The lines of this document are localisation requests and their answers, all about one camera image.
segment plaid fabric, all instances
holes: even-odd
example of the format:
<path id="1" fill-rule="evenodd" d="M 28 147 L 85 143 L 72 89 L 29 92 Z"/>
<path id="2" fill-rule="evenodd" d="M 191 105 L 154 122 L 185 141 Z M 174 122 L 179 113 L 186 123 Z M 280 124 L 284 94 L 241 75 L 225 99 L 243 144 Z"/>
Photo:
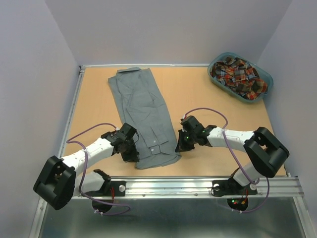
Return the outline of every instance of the plaid fabric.
<path id="1" fill-rule="evenodd" d="M 260 79 L 256 69 L 240 58 L 227 57 L 217 61 L 211 69 L 211 75 L 222 85 L 248 100 L 254 100 L 267 92 L 267 84 Z"/>

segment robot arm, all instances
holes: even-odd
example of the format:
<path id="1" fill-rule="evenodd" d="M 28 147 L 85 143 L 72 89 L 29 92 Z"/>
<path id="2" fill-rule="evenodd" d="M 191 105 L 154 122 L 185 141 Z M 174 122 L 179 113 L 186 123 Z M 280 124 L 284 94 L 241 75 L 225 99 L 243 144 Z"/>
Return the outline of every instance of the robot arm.
<path id="1" fill-rule="evenodd" d="M 132 139 L 135 133 L 136 129 L 125 123 L 120 130 L 103 134 L 86 148 L 87 168 L 117 153 L 121 153 L 125 162 L 139 161 Z M 76 177 L 83 172 L 84 167 L 84 150 L 62 158 L 52 156 L 46 161 L 33 190 L 58 210 L 64 207 L 71 197 L 79 195 L 81 177 Z M 107 174 L 94 170 L 86 175 L 82 191 L 98 191 L 104 189 L 109 183 L 110 177 Z"/>
<path id="2" fill-rule="evenodd" d="M 209 147 L 227 147 L 223 129 L 214 125 L 206 128 L 194 116 L 182 120 L 182 130 L 179 130 L 177 152 L 189 151 L 195 144 Z M 246 152 L 251 162 L 243 169 L 252 181 L 264 176 L 272 178 L 289 156 L 288 150 L 266 128 L 259 127 L 256 131 L 225 130 L 227 142 L 232 149 Z M 250 182 L 237 169 L 225 183 L 220 182 L 215 196 L 241 194 Z"/>

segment lavender wall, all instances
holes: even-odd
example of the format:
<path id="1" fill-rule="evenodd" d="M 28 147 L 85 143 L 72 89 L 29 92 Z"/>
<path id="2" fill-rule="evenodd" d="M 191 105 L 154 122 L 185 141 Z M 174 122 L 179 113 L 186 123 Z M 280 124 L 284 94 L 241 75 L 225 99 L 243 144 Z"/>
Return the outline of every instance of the lavender wall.
<path id="1" fill-rule="evenodd" d="M 46 0 L 80 65 L 256 62 L 291 0 Z"/>
<path id="2" fill-rule="evenodd" d="M 317 228 L 317 1 L 293 0 L 258 62 L 274 78 L 266 98 L 275 133 L 290 150 L 286 166 L 298 176 Z"/>
<path id="3" fill-rule="evenodd" d="M 0 7 L 0 237 L 28 237 L 33 184 L 58 144 L 77 63 L 43 0 Z"/>

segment laundry basket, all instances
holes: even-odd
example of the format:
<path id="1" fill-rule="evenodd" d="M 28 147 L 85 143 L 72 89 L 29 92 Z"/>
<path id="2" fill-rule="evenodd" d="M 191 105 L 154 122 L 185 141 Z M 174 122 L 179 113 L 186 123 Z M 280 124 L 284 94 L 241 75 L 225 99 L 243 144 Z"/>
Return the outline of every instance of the laundry basket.
<path id="1" fill-rule="evenodd" d="M 254 67 L 260 78 L 265 82 L 267 83 L 267 92 L 266 93 L 262 93 L 261 95 L 259 95 L 256 99 L 254 100 L 248 100 L 248 99 L 245 99 L 243 98 L 242 96 L 240 96 L 239 94 L 236 94 L 235 92 L 231 91 L 228 87 L 222 85 L 220 82 L 217 81 L 216 78 L 212 77 L 211 75 L 211 69 L 212 69 L 212 66 L 219 60 L 224 60 L 226 59 L 227 57 L 233 57 L 233 58 L 240 58 L 240 59 L 243 59 L 245 61 L 247 61 L 248 63 L 250 63 L 250 65 L 252 67 Z M 227 92 L 229 95 L 237 98 L 238 100 L 240 100 L 241 102 L 244 102 L 244 103 L 255 103 L 255 102 L 258 102 L 260 101 L 270 90 L 271 88 L 273 87 L 273 79 L 271 77 L 271 75 L 269 75 L 267 72 L 265 72 L 263 69 L 257 67 L 255 64 L 249 62 L 248 60 L 236 55 L 235 53 L 230 53 L 230 52 L 226 52 L 226 53 L 223 53 L 221 55 L 219 55 L 217 58 L 215 58 L 211 64 L 208 66 L 208 75 L 210 76 L 211 78 L 211 81 L 217 85 L 219 88 L 221 88 L 223 91 Z"/>

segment metal edge trim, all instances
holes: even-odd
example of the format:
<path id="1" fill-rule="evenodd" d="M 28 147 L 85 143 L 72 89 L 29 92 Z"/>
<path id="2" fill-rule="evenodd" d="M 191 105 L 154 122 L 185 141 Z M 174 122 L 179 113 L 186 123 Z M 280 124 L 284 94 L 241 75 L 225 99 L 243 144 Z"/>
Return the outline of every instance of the metal edge trim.
<path id="1" fill-rule="evenodd" d="M 112 180 L 126 180 L 126 181 L 212 181 L 215 179 L 228 179 L 229 176 L 112 176 Z M 278 177 L 270 178 L 270 181 L 297 181 L 297 177 Z M 265 182 L 265 178 L 260 178 L 260 182 Z"/>
<path id="2" fill-rule="evenodd" d="M 81 69 L 85 68 L 101 68 L 101 67 L 208 67 L 208 63 L 189 63 L 189 64 L 170 64 L 170 63 L 112 63 L 112 64 L 92 64 L 83 65 Z"/>
<path id="3" fill-rule="evenodd" d="M 125 179 L 126 196 L 118 197 L 122 199 L 165 199 L 165 198 L 218 198 L 210 195 L 210 188 L 213 180 L 224 178 L 140 178 Z M 303 196 L 302 187 L 298 178 L 271 178 L 270 197 L 296 197 Z M 250 197 L 265 197 L 267 192 L 267 183 L 261 179 L 257 186 L 258 195 Z M 73 197 L 73 199 L 82 199 L 83 197 Z"/>
<path id="4" fill-rule="evenodd" d="M 47 206 L 47 202 L 44 199 L 40 198 L 38 207 L 36 209 L 35 216 L 33 219 L 29 238 L 38 238 L 40 236 L 40 231 L 41 231 L 41 226 L 44 220 L 46 206 Z"/>
<path id="5" fill-rule="evenodd" d="M 72 104 L 71 104 L 70 112 L 69 112 L 69 115 L 68 115 L 67 124 L 66 124 L 65 131 L 64 131 L 64 134 L 63 134 L 63 138 L 62 138 L 62 141 L 61 141 L 61 144 L 60 144 L 60 148 L 59 148 L 59 151 L 58 151 L 58 156 L 59 157 L 62 157 L 63 154 L 64 154 L 65 143 L 66 143 L 67 137 L 69 135 L 70 125 L 71 125 L 72 120 L 73 120 L 74 111 L 75 111 L 75 108 L 76 108 L 76 104 L 77 104 L 77 100 L 78 100 L 81 84 L 82 84 L 82 81 L 83 81 L 83 78 L 84 78 L 84 74 L 85 74 L 85 70 L 81 69 L 80 73 L 79 73 L 79 76 L 78 76 L 78 81 L 77 81 L 77 85 L 76 85 L 73 101 L 72 101 Z M 38 203 L 38 207 L 36 209 L 35 216 L 34 216 L 34 219 L 33 219 L 33 223 L 32 223 L 32 226 L 31 226 L 31 232 L 30 232 L 29 238 L 38 238 L 39 237 L 40 232 L 41 232 L 43 219 L 44 219 L 44 215 L 45 215 L 46 207 L 47 207 L 47 202 L 44 199 L 40 198 L 39 199 L 39 203 Z"/>
<path id="6" fill-rule="evenodd" d="M 80 70 L 80 73 L 79 73 L 79 76 L 78 76 L 78 82 L 77 82 L 77 85 L 76 85 L 76 90 L 75 90 L 75 94 L 74 94 L 74 98 L 73 98 L 73 102 L 71 104 L 70 112 L 69 112 L 68 119 L 67 119 L 66 128 L 65 128 L 64 135 L 63 135 L 63 138 L 62 138 L 62 141 L 61 141 L 61 144 L 60 144 L 60 148 L 59 148 L 59 151 L 58 151 L 58 156 L 59 157 L 62 157 L 63 154 L 64 154 L 64 151 L 65 151 L 65 144 L 66 144 L 66 140 L 67 140 L 68 135 L 69 135 L 69 130 L 70 130 L 71 123 L 73 121 L 74 112 L 75 112 L 75 108 L 76 108 L 76 105 L 77 105 L 78 96 L 79 96 L 81 84 L 83 82 L 84 74 L 85 74 L 85 71 L 84 70 Z"/>
<path id="7" fill-rule="evenodd" d="M 305 236 L 307 238 L 316 238 L 316 232 L 314 230 L 314 226 L 309 215 L 309 212 L 306 208 L 304 199 L 302 197 L 294 197 L 294 203 L 299 215 L 299 219 L 301 221 Z"/>

